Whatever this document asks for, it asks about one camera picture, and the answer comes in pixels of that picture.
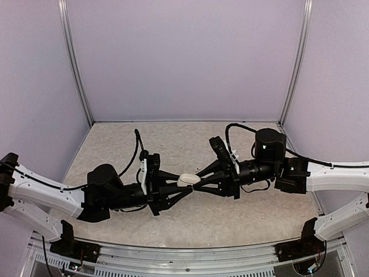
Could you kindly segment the white earbud charging case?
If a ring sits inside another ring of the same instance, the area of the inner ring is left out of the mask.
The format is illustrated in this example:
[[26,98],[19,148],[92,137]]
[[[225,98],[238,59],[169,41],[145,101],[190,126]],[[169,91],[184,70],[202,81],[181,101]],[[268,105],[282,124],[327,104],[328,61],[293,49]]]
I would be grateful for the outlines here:
[[177,180],[178,187],[193,186],[201,181],[201,178],[195,174],[183,173]]

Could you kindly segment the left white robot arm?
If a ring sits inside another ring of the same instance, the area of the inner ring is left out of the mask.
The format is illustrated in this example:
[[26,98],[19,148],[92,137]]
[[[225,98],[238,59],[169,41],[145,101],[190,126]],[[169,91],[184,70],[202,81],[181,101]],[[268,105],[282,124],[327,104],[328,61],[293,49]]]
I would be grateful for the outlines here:
[[136,211],[146,206],[158,216],[193,191],[191,185],[177,186],[179,176],[161,171],[160,155],[148,151],[141,158],[141,182],[130,185],[123,184],[110,164],[88,173],[86,185],[72,187],[31,172],[17,159],[14,153],[1,159],[1,211],[25,220],[70,257],[81,250],[79,241],[72,237],[73,226],[54,219],[41,205],[97,223],[109,219],[111,211]]

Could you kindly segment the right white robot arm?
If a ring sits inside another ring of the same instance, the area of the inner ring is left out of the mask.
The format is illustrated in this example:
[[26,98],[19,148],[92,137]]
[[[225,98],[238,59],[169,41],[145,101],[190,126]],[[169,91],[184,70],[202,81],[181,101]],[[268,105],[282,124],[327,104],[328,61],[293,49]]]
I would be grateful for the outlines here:
[[230,128],[230,125],[226,127],[224,140],[219,136],[209,140],[217,159],[197,174],[200,180],[194,184],[194,190],[238,199],[242,186],[266,181],[274,182],[275,189],[292,194],[328,190],[359,192],[349,204],[304,224],[295,243],[300,256],[309,255],[317,247],[317,240],[329,240],[368,219],[368,162],[334,164],[297,153],[288,158],[286,154],[291,150],[286,148],[286,135],[270,128],[253,131],[253,159],[241,162],[231,148]]

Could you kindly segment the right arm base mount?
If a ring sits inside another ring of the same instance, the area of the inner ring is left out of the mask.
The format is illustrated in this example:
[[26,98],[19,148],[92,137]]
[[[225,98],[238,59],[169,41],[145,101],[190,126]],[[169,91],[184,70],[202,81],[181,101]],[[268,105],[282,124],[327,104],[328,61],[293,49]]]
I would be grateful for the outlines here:
[[300,239],[279,243],[275,246],[278,261],[285,262],[312,256],[324,252],[325,242],[317,240],[303,241]]

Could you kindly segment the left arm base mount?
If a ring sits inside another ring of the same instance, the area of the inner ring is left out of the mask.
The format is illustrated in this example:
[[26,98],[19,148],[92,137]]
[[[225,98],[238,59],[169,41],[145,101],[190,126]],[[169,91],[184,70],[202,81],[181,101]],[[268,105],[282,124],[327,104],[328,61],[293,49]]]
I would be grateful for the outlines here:
[[96,263],[100,254],[101,246],[76,239],[61,238],[52,242],[50,251],[64,257],[76,259],[82,262]]

